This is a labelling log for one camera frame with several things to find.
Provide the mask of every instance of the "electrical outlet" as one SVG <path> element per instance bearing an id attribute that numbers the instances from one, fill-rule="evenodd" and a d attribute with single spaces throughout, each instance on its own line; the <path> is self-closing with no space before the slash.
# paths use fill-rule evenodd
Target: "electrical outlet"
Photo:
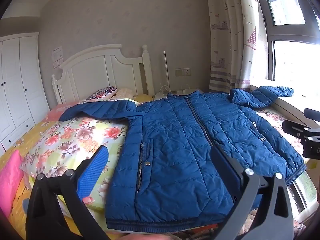
<path id="1" fill-rule="evenodd" d="M 189 68 L 176 68 L 176 77 L 191 76 Z"/>
<path id="2" fill-rule="evenodd" d="M 189 68 L 183 68 L 182 71 L 184 76 L 191 76 Z"/>

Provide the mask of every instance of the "patterned curtain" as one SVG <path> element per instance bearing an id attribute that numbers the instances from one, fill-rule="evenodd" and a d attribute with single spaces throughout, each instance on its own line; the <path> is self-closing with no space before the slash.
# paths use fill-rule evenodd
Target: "patterned curtain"
<path id="1" fill-rule="evenodd" d="M 210 92 L 250 87 L 259 31 L 258 0 L 208 0 L 211 24 Z"/>

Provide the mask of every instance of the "jacket sleeve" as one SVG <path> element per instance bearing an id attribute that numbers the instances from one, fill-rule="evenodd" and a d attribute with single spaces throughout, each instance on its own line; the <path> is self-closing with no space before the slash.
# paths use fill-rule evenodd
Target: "jacket sleeve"
<path id="1" fill-rule="evenodd" d="M 137 111 L 135 103 L 128 100 L 89 102 L 68 108 L 59 121 L 67 121 L 81 114 L 97 119 L 118 119 L 145 115 L 148 109 L 148 104 L 145 104 Z"/>
<path id="2" fill-rule="evenodd" d="M 293 89 L 288 87 L 262 86 L 251 93 L 241 89 L 230 90 L 230 100 L 232 103 L 251 108 L 262 108 L 269 106 L 279 97 L 290 97 Z"/>

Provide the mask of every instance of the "drawer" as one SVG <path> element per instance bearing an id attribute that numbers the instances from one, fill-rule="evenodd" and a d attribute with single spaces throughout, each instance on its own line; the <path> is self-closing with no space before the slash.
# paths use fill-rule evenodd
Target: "drawer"
<path id="1" fill-rule="evenodd" d="M 19 140 L 26 132 L 28 132 L 32 127 L 35 126 L 35 122 L 32 117 L 19 125 L 14 129 L 6 138 L 4 138 L 1 143 L 5 150 L 8 150 L 14 143 Z"/>

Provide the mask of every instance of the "jacket pocket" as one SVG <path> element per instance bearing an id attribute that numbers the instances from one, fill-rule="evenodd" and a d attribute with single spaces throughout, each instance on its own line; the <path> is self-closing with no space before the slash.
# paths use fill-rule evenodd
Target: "jacket pocket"
<path id="1" fill-rule="evenodd" d="M 153 160 L 153 139 L 145 139 L 140 145 L 137 193 L 144 192 L 150 184 Z"/>
<path id="2" fill-rule="evenodd" d="M 264 137 L 260 134 L 260 132 L 257 129 L 256 123 L 255 122 L 251 122 L 251 126 L 249 126 L 249 130 L 256 136 L 258 137 L 258 139 L 260 139 L 261 141 L 264 141 Z"/>

